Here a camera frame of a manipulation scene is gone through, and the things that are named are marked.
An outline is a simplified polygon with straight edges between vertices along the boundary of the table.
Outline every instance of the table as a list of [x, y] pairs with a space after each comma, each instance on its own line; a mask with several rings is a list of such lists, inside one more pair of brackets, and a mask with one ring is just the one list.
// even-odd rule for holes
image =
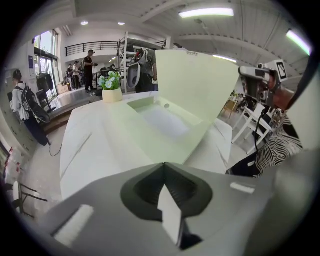
[[[127, 94], [124, 101], [158, 97], [157, 91]], [[61, 195], [66, 199], [98, 179], [154, 164], [133, 138], [120, 133], [109, 104], [98, 101], [76, 108], [70, 116], [60, 157]], [[216, 119], [184, 163], [224, 174], [230, 157], [232, 128]]]

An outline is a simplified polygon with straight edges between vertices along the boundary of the flower pot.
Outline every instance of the flower pot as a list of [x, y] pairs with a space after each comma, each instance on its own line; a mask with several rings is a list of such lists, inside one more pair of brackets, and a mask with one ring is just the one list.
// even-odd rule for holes
[[122, 101], [122, 91], [120, 88], [116, 90], [103, 90], [102, 100], [105, 103], [114, 103]]

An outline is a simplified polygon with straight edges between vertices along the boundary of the woman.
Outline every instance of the woman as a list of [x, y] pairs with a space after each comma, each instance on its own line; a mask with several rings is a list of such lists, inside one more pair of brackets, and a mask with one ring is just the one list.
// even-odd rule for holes
[[49, 144], [50, 142], [47, 135], [40, 127], [39, 123], [35, 119], [32, 111], [27, 112], [22, 106], [22, 93], [27, 84], [23, 81], [22, 75], [19, 69], [13, 72], [13, 83], [15, 85], [12, 92], [12, 101], [10, 102], [11, 109], [14, 112], [18, 112], [20, 119], [24, 122], [27, 129], [30, 131], [32, 136], [43, 146]]

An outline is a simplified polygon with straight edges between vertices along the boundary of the white shirt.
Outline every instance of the white shirt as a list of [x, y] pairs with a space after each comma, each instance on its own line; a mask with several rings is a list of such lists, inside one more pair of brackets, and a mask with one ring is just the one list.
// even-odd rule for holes
[[[18, 83], [17, 85], [22, 90], [27, 86], [25, 82]], [[14, 112], [18, 112], [21, 120], [28, 120], [29, 113], [22, 106], [22, 91], [14, 88], [12, 91], [12, 101], [10, 102], [10, 107]]]

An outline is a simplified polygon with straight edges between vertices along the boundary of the potted plant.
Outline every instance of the potted plant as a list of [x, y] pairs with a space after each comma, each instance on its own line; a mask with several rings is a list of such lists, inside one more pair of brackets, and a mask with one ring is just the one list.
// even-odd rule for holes
[[102, 100], [106, 103], [114, 103], [122, 100], [120, 89], [120, 75], [118, 72], [110, 71], [108, 77], [100, 76], [98, 84], [101, 85]]

